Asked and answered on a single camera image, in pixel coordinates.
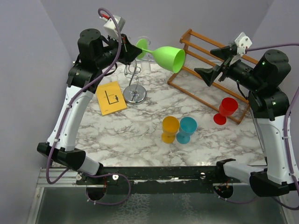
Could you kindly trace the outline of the green plastic wine glass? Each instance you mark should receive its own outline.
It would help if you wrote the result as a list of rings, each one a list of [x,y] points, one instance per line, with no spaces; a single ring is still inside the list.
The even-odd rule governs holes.
[[[140,39],[136,47],[142,50],[142,53],[137,57],[138,59],[142,59],[146,53],[149,53],[160,67],[173,73],[178,73],[184,65],[185,51],[183,49],[163,46],[156,50],[149,50],[146,39]]]

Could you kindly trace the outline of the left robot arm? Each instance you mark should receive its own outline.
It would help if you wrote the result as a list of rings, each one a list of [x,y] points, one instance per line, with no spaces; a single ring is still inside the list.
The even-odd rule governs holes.
[[[105,38],[100,31],[89,28],[80,33],[79,54],[67,79],[63,108],[55,128],[37,151],[52,161],[72,170],[87,173],[87,179],[98,184],[103,180],[103,165],[75,147],[76,136],[84,112],[104,77],[103,70],[117,62],[129,65],[141,54],[125,34],[121,39]]]

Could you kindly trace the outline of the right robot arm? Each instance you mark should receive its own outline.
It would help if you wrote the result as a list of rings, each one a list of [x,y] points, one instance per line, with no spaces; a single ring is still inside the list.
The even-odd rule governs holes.
[[[289,74],[291,66],[287,55],[273,47],[267,47],[255,67],[241,60],[233,62],[237,47],[213,49],[210,53],[221,59],[222,64],[210,69],[196,68],[207,85],[214,80],[234,80],[248,91],[248,102],[256,120],[256,128],[262,136],[266,153],[265,168],[240,164],[235,159],[217,162],[215,179],[226,182],[235,178],[250,185],[257,196],[273,197],[288,194],[299,185],[299,169],[296,165],[289,130],[291,104],[279,85]]]

